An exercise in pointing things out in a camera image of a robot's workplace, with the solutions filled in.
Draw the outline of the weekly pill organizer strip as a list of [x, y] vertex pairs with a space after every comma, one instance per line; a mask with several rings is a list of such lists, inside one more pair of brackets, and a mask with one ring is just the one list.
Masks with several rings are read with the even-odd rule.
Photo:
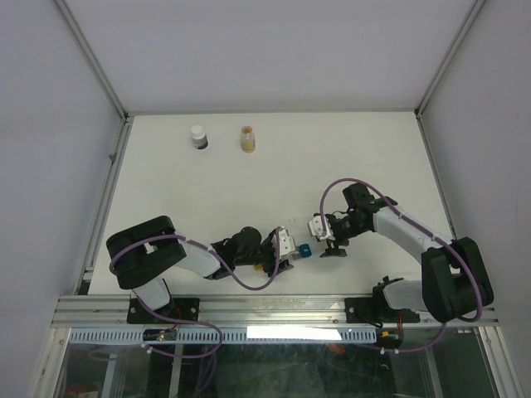
[[[307, 259], [312, 256], [312, 251], [308, 244], [297, 245], [298, 252], [292, 260], [280, 260], [277, 273], [280, 274], [293, 269], [293, 263], [297, 260]], [[262, 271], [269, 277], [275, 270], [275, 249], [273, 245], [264, 245], [257, 256], [257, 263], [253, 265], [254, 270]]]

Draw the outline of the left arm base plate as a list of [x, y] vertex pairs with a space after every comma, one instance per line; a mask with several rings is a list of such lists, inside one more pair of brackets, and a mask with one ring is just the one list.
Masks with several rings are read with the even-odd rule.
[[165, 306], [151, 309], [141, 304], [137, 297], [133, 297], [129, 300], [126, 323], [141, 325], [175, 324], [177, 321], [195, 322], [200, 313], [200, 303], [199, 298], [172, 296]]

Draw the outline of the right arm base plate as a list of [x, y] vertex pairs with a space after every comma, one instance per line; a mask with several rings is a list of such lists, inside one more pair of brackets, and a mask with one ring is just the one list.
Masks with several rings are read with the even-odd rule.
[[373, 297], [350, 297], [344, 300], [347, 323], [367, 323], [382, 327], [384, 323], [419, 323], [420, 315], [409, 309], [393, 309]]

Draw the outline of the clear bottle gold cap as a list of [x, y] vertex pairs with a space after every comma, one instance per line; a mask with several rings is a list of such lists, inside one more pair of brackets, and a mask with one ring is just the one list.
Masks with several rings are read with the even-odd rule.
[[256, 138], [251, 126], [241, 128], [241, 149], [245, 153], [252, 153], [256, 149]]

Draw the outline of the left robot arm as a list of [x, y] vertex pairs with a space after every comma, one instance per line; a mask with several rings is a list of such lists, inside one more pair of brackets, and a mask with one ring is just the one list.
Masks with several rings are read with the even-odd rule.
[[233, 278], [242, 288], [259, 291], [280, 273], [292, 269], [289, 257], [297, 247], [284, 227], [267, 237], [246, 226], [235, 235], [204, 245], [178, 232], [170, 217], [158, 216], [113, 234], [105, 243], [110, 272], [135, 300], [131, 323], [193, 320], [189, 303], [171, 294], [163, 274], [172, 267], [192, 271], [203, 279]]

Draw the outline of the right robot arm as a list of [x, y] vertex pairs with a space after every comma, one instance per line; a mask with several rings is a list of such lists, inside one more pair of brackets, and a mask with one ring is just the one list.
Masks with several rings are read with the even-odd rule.
[[420, 266], [417, 280], [384, 278], [373, 289], [375, 318], [389, 321], [400, 311], [427, 312], [439, 323], [475, 323], [494, 301], [494, 291], [478, 244], [436, 233], [408, 215], [391, 197], [355, 178], [345, 179], [346, 211], [323, 206], [309, 220], [309, 233], [326, 243], [326, 257], [344, 257], [351, 239], [366, 233], [387, 238]]

